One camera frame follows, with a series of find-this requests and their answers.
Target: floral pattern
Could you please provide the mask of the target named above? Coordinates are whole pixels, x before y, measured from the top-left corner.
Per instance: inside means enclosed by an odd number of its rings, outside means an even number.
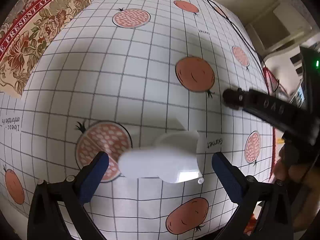
[[[37,0],[19,0],[0,29],[3,38],[12,24]],[[45,49],[91,0],[52,0],[20,31],[0,62],[0,89],[20,97]]]

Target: handwritten label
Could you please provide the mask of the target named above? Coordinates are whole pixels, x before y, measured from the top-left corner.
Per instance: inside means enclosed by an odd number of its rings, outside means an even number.
[[[200,30],[200,29],[198,29],[199,30],[199,32],[200,33],[204,33],[204,34],[208,34],[208,35],[210,35],[210,33],[209,32],[207,32],[207,31],[203,31],[203,30]]]
[[[220,138],[220,139],[216,139],[215,141],[208,142],[208,143],[207,143],[207,148],[208,148],[208,149],[210,149],[212,146],[215,146],[215,145],[222,145],[222,143],[223,143],[222,138]]]
[[[22,117],[20,114],[8,114],[1,119],[1,126],[6,132],[20,132]]]

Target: pomegranate illustration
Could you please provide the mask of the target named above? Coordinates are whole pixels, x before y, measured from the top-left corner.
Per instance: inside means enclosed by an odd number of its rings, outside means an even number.
[[[10,196],[13,198],[15,203],[22,205],[24,203],[24,191],[20,180],[13,170],[7,170],[5,166],[3,166],[3,169],[5,172],[5,184]]]
[[[76,162],[81,169],[89,165],[98,152],[104,151],[109,156],[109,166],[101,182],[108,182],[120,175],[118,159],[121,153],[132,148],[128,131],[116,122],[97,122],[88,129],[84,123],[76,126],[82,132],[76,146]]]
[[[185,57],[176,64],[176,75],[181,85],[193,92],[207,92],[212,98],[210,89],[214,84],[214,72],[202,58]]]
[[[258,131],[252,132],[245,143],[244,157],[247,163],[253,163],[259,156],[261,136]]]
[[[228,18],[228,15],[227,15],[224,11],[222,11],[218,6],[214,6],[213,8],[214,8],[218,13],[220,13],[221,15],[223,15],[223,16],[225,16],[225,17]]]
[[[119,8],[112,19],[113,23],[122,28],[137,28],[147,24],[151,16],[148,12],[141,9],[126,9]]]
[[[237,61],[239,61],[243,67],[246,67],[248,69],[249,58],[245,54],[245,52],[238,46],[232,47],[232,52],[233,52],[233,55],[235,55]]]
[[[167,230],[174,235],[183,234],[193,228],[201,231],[209,209],[205,198],[197,197],[185,202],[170,213],[165,221]]]
[[[199,12],[198,7],[193,5],[192,3],[180,0],[175,0],[173,3],[184,11],[193,12],[195,14]]]

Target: grid paper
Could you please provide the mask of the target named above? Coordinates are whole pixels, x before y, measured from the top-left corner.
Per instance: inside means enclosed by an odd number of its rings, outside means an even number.
[[[81,132],[76,122],[89,125],[110,120],[130,133],[133,147],[145,147],[166,132],[198,130],[197,159],[204,183],[169,184],[159,178],[127,179],[120,175],[101,183],[85,208],[107,239],[196,239],[224,226],[236,209],[212,167],[214,152],[222,151],[244,175],[259,181],[269,178],[272,162],[272,128],[260,119],[229,109],[222,103],[226,88],[254,88],[266,92],[257,55],[252,56],[228,22],[204,0],[183,0],[199,9],[181,10],[175,0],[92,0],[55,38],[35,67],[22,99],[0,93],[0,118],[22,114],[21,133],[0,134],[0,165],[19,178],[23,205],[6,189],[0,192],[20,213],[28,216],[36,181],[51,183],[76,175],[75,148]],[[220,6],[252,45],[239,19]],[[143,26],[126,29],[112,18],[117,9],[142,9],[151,15]],[[239,46],[249,58],[248,70],[232,54]],[[215,74],[206,93],[184,88],[175,74],[177,61],[187,56],[206,60]],[[257,163],[248,164],[244,148],[253,131],[261,135]],[[208,143],[222,139],[222,145]],[[168,215],[187,201],[202,197],[209,203],[207,217],[180,235],[168,232]],[[66,225],[80,239],[66,208],[60,203]]]

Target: sliced pomegranate drawing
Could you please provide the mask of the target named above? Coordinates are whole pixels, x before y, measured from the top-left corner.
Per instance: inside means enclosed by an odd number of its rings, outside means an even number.
[[[261,136],[258,131],[252,132],[245,143],[244,157],[247,163],[253,163],[259,156]]]
[[[173,3],[184,11],[193,12],[193,13],[199,12],[198,7],[193,5],[192,3],[189,3],[186,1],[180,1],[180,0],[175,0]]]
[[[243,67],[246,67],[248,69],[250,62],[247,54],[243,51],[243,49],[238,46],[234,46],[232,47],[232,53],[233,55],[235,55],[236,60],[239,61]]]
[[[5,172],[5,184],[10,196],[15,203],[22,205],[24,203],[24,191],[18,176],[13,170],[7,170],[5,166],[3,166],[3,169]]]
[[[214,8],[219,14],[221,14],[221,15],[223,15],[223,16],[225,16],[225,17],[228,18],[228,15],[227,15],[224,11],[222,11],[218,6],[214,6],[213,8]]]
[[[176,64],[176,75],[182,86],[193,92],[207,92],[214,85],[214,72],[205,60],[199,57],[185,57]]]
[[[76,126],[82,135],[76,146],[76,162],[81,169],[89,165],[98,152],[104,151],[109,156],[109,166],[101,182],[108,182],[119,176],[118,159],[121,153],[132,148],[128,131],[115,122],[97,122],[88,129],[84,122]]]
[[[148,12],[141,9],[126,9],[119,8],[112,19],[113,23],[122,28],[137,28],[147,24],[151,16]]]

